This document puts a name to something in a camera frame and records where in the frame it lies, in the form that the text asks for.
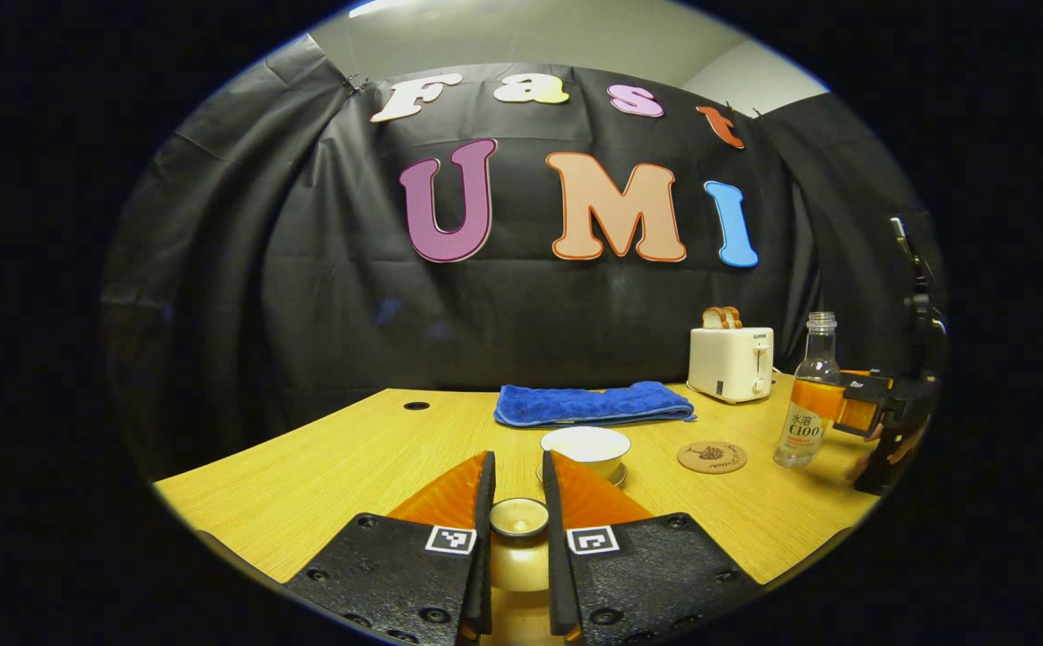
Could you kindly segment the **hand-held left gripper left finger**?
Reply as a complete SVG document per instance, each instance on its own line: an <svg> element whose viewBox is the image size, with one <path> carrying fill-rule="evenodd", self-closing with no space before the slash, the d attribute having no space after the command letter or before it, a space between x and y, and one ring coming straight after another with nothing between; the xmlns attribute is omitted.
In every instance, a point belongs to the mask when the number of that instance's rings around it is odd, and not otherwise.
<svg viewBox="0 0 1043 646"><path fill-rule="evenodd" d="M361 512L286 583L382 641L474 645L491 633L495 455L452 466L387 515Z"/></svg>

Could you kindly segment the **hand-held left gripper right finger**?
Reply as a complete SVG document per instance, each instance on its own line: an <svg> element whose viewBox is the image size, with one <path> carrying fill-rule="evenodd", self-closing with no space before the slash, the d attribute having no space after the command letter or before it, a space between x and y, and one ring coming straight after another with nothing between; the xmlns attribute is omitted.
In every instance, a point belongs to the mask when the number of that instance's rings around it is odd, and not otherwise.
<svg viewBox="0 0 1043 646"><path fill-rule="evenodd" d="M569 645L689 645L759 596L688 512L654 515L558 451L542 473L551 630Z"/></svg>

